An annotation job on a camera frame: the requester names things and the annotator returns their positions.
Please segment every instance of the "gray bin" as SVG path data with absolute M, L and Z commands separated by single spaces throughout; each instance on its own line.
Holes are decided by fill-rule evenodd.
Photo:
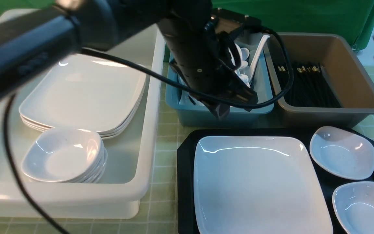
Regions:
M 374 114 L 374 83 L 347 42 L 335 34 L 280 33 L 291 62 L 319 62 L 328 73 L 327 82 L 342 108 L 294 107 L 279 99 L 282 123 L 295 126 L 354 127 Z M 273 65 L 283 63 L 283 55 L 275 39 L 264 46 L 266 65 L 276 94 L 281 91 Z

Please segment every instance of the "green backdrop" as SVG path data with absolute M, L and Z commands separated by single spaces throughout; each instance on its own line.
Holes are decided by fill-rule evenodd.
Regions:
M 0 0 L 0 15 L 13 8 L 42 8 L 54 0 Z M 364 49 L 374 26 L 374 0 L 213 0 L 262 20 L 278 32 L 334 33 Z

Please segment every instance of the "white bowl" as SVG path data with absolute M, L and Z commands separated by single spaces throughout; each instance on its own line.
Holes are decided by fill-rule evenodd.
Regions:
M 67 181 L 67 183 L 85 183 L 85 181 L 89 181 L 89 179 L 98 175 L 102 170 L 102 165 L 105 163 L 105 154 L 107 154 L 107 152 L 106 149 L 103 148 L 102 157 L 99 157 L 99 161 L 96 163 L 96 165 L 92 166 L 92 169 L 89 169 L 87 173 L 79 176 L 76 179 Z
M 365 138 L 323 126 L 311 138 L 310 154 L 324 170 L 345 179 L 362 180 L 374 171 L 374 147 Z
M 94 174 L 90 178 L 86 179 L 82 183 L 89 184 L 89 183 L 96 183 L 96 182 L 98 182 L 102 178 L 102 176 L 103 176 L 103 174 L 105 172 L 106 162 L 107 161 L 108 161 L 108 152 L 105 150 L 104 160 L 103 160 L 103 162 L 101 164 L 101 167 L 99 168 L 98 172 L 96 172 L 96 174 Z
M 85 174 L 103 148 L 98 133 L 53 128 L 42 133 L 22 160 L 21 169 L 40 182 L 67 182 Z
M 374 234 L 374 182 L 342 185 L 332 199 L 337 219 L 348 234 Z

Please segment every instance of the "black cable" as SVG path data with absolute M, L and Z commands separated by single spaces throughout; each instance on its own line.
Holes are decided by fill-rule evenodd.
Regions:
M 15 94 L 12 95 L 9 98 L 8 104 L 6 104 L 6 109 L 4 112 L 4 122 L 3 122 L 3 132 L 4 132 L 4 147 L 6 150 L 6 157 L 8 158 L 9 166 L 11 167 L 12 174 L 14 175 L 15 182 L 20 189 L 22 195 L 27 199 L 28 203 L 41 215 L 43 218 L 46 219 L 48 223 L 50 223 L 58 232 L 61 234 L 70 234 L 68 231 L 66 231 L 63 227 L 61 227 L 56 221 L 54 221 L 53 218 L 51 218 L 34 200 L 31 198 L 31 196 L 28 194 L 27 190 L 25 189 L 19 175 L 18 171 L 15 167 L 15 162 L 12 157 L 11 153 L 11 147 L 9 145 L 9 136 L 8 136 L 8 118 L 9 118 L 9 112 L 12 107 L 12 103 L 14 102 Z
M 178 89 L 181 89 L 181 90 L 184 90 L 184 91 L 187 91 L 189 93 L 193 93 L 195 95 L 198 95 L 198 96 L 201 96 L 205 99 L 207 99 L 208 101 L 212 101 L 212 102 L 218 102 L 218 103 L 222 103 L 222 104 L 226 104 L 226 105 L 230 105 L 230 106 L 233 106 L 235 108 L 242 108 L 242 109 L 257 109 L 257 108 L 263 108 L 263 107 L 266 107 L 268 105 L 271 105 L 273 103 L 275 103 L 276 101 L 278 101 L 280 98 L 282 98 L 292 87 L 292 84 L 294 82 L 294 72 L 293 72 L 293 69 L 292 69 L 292 66 L 291 66 L 291 61 L 290 61 L 290 58 L 288 56 L 288 52 L 285 48 L 285 45 L 281 39 L 281 37 L 274 31 L 272 31 L 271 29 L 269 28 L 263 28 L 263 33 L 269 33 L 271 35 L 273 35 L 279 42 L 279 45 L 281 46 L 281 50 L 282 50 L 282 53 L 283 53 L 283 56 L 285 58 L 285 65 L 287 67 L 287 71 L 288 71 L 288 83 L 287 85 L 285 86 L 285 88 L 278 93 L 278 95 L 274 96 L 272 99 L 266 101 L 266 102 L 262 102 L 262 103 L 259 103 L 259 104 L 243 104 L 243 103 L 238 103 L 238 102 L 232 102 L 232 101 L 229 101 L 227 99 L 222 99 L 222 98 L 219 98 L 219 97 L 215 97 L 213 95 L 208 95 L 208 94 L 205 94 L 203 92 L 199 92 L 197 90 L 194 90 L 194 89 L 191 89 L 190 87 L 188 86 L 184 86 L 176 81 L 172 81 L 158 73 L 155 73 L 151 70 L 149 70 L 148 68 L 144 68 L 134 62 L 131 62 L 131 61 L 128 61 L 128 60 L 125 60 L 125 59 L 122 59 L 122 58 L 118 58 L 116 56 L 113 56 L 113 55 L 108 55 L 108 54 L 105 54 L 103 52 L 99 52 L 99 51 L 96 51 L 96 50 L 92 50 L 92 49 L 87 49 L 87 48 L 82 48 L 82 50 L 80 51 L 80 53 L 82 55 L 89 55 L 89 56 L 94 56 L 94 57 L 98 57 L 98 58 L 102 58 L 102 59 L 107 59 L 107 60 L 110 60 L 110 61 L 113 61 L 113 62 L 117 62 L 117 63 L 120 63 L 120 64 L 123 64 L 123 65 L 126 65 L 130 68 L 134 68 L 140 72 L 143 72 L 143 73 L 146 73 L 164 83 L 167 83 L 171 86 L 174 86 Z

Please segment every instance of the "square plate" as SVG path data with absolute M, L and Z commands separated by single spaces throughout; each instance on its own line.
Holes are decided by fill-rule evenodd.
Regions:
M 295 138 L 202 138 L 193 192 L 201 234 L 333 233 L 310 156 Z

